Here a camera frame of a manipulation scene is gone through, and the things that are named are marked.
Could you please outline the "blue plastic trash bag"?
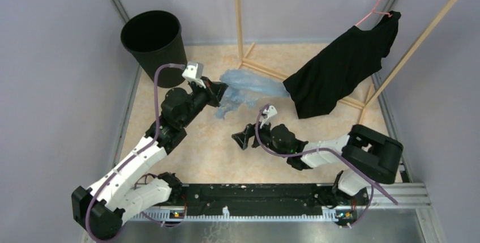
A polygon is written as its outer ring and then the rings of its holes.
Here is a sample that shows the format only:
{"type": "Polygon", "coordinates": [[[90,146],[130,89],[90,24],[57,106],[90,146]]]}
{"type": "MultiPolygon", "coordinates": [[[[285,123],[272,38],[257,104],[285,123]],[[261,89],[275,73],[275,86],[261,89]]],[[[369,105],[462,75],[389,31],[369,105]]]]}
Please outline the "blue plastic trash bag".
{"type": "Polygon", "coordinates": [[[281,81],[250,70],[226,70],[220,76],[220,81],[228,87],[220,100],[220,107],[215,113],[215,117],[218,119],[224,119],[228,112],[238,110],[242,104],[252,108],[259,99],[289,97],[289,93],[281,81]]]}

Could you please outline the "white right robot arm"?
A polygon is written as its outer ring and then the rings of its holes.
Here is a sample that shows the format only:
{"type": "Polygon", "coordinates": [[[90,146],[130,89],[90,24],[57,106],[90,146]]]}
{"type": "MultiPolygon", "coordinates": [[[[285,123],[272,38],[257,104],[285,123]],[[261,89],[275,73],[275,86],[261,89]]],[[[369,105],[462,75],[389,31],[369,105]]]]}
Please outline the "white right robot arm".
{"type": "Polygon", "coordinates": [[[397,140],[364,125],[353,125],[349,133],[331,140],[308,142],[297,139],[284,124],[263,127],[248,124],[232,139],[245,150],[261,147],[271,155],[284,157],[296,170],[342,162],[347,169],[335,180],[332,198],[338,204],[348,204],[363,188],[371,186],[398,202],[383,185],[395,182],[404,146],[397,140]]]}

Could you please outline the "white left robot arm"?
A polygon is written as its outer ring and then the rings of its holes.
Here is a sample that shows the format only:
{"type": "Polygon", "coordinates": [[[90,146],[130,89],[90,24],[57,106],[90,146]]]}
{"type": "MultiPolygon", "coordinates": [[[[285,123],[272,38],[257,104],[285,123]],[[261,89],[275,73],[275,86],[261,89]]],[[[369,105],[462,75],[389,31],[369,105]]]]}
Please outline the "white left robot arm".
{"type": "Polygon", "coordinates": [[[156,163],[167,157],[186,137],[186,127],[206,107],[219,107],[228,85],[202,77],[189,83],[191,92],[175,87],[156,107],[157,118],[137,146],[111,171],[91,186],[72,193],[74,220],[91,239],[115,238],[124,224],[144,210],[181,200],[182,183],[172,173],[158,175],[150,183],[135,184],[156,163]]]}

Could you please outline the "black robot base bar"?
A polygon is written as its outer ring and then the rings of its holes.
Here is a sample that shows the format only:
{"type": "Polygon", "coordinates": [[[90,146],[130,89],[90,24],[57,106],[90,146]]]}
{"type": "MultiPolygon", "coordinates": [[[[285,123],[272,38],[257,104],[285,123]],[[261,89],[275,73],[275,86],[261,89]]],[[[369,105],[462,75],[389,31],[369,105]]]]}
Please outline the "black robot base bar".
{"type": "Polygon", "coordinates": [[[180,207],[187,216],[320,216],[328,209],[365,206],[366,189],[351,197],[332,184],[189,184],[177,188],[160,207],[180,207]]]}

